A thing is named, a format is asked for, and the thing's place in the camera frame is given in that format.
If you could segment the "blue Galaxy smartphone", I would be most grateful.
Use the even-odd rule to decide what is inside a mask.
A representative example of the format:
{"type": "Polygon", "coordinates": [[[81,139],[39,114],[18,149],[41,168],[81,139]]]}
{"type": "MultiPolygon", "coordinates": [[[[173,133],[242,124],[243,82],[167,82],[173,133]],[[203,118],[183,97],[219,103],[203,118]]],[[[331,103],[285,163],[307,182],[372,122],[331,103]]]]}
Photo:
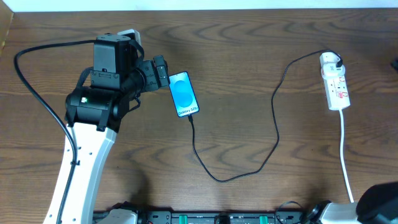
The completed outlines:
{"type": "Polygon", "coordinates": [[[179,118],[199,112],[200,107],[190,81],[188,72],[180,72],[169,76],[170,93],[179,118]]]}

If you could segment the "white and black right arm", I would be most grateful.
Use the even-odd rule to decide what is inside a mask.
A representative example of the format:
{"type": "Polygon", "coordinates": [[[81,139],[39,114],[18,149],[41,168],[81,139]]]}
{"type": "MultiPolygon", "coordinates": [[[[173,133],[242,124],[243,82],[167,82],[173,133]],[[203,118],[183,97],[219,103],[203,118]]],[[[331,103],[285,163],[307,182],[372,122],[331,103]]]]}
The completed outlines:
{"type": "Polygon", "coordinates": [[[370,187],[354,203],[318,204],[308,215],[316,224],[397,224],[397,182],[370,187]]]}

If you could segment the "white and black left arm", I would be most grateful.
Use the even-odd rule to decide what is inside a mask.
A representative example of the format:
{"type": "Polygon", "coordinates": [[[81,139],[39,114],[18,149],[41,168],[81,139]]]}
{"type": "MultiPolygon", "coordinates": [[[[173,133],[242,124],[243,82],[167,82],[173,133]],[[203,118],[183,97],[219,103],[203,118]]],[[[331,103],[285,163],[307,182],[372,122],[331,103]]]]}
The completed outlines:
{"type": "Polygon", "coordinates": [[[97,36],[94,65],[65,101],[68,136],[45,223],[91,223],[106,158],[141,93],[170,83],[167,62],[144,60],[138,31],[97,36]]]}

